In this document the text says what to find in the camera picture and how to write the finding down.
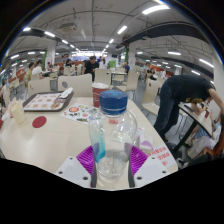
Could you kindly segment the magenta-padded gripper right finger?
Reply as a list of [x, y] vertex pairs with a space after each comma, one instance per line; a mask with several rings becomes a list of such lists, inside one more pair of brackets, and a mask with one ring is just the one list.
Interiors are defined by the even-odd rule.
[[128, 182], [130, 188], [143, 187], [169, 174], [166, 167], [154, 156], [147, 156], [133, 146], [129, 159]]

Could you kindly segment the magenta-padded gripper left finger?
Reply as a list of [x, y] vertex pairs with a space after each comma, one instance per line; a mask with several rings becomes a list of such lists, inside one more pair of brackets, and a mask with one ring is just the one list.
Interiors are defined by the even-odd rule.
[[69, 156], [55, 174], [81, 187], [95, 188], [97, 174], [92, 147], [87, 147], [76, 157]]

